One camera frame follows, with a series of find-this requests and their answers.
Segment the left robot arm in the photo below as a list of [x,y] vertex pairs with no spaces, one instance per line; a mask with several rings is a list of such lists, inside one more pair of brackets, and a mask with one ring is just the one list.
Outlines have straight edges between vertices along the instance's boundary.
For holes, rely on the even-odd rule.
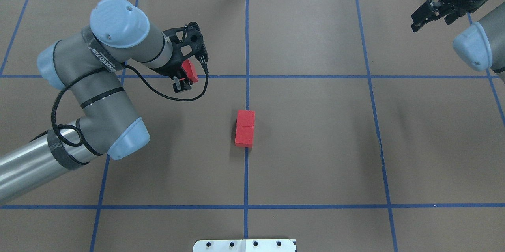
[[82,30],[42,51],[37,67],[59,90],[50,128],[1,156],[1,204],[107,154],[113,160],[146,146],[150,135],[116,76],[133,59],[191,89],[184,61],[194,56],[207,72],[209,59],[196,22],[161,31],[128,0],[102,0]]

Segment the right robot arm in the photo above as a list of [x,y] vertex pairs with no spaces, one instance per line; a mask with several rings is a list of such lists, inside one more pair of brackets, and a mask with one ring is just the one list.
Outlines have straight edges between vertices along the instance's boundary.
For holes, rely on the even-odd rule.
[[[411,15],[413,32],[425,24],[444,19],[449,25],[466,14],[474,13],[488,0],[426,0]],[[500,4],[480,20],[473,22],[453,40],[456,54],[478,72],[489,70],[505,79],[505,6]]]

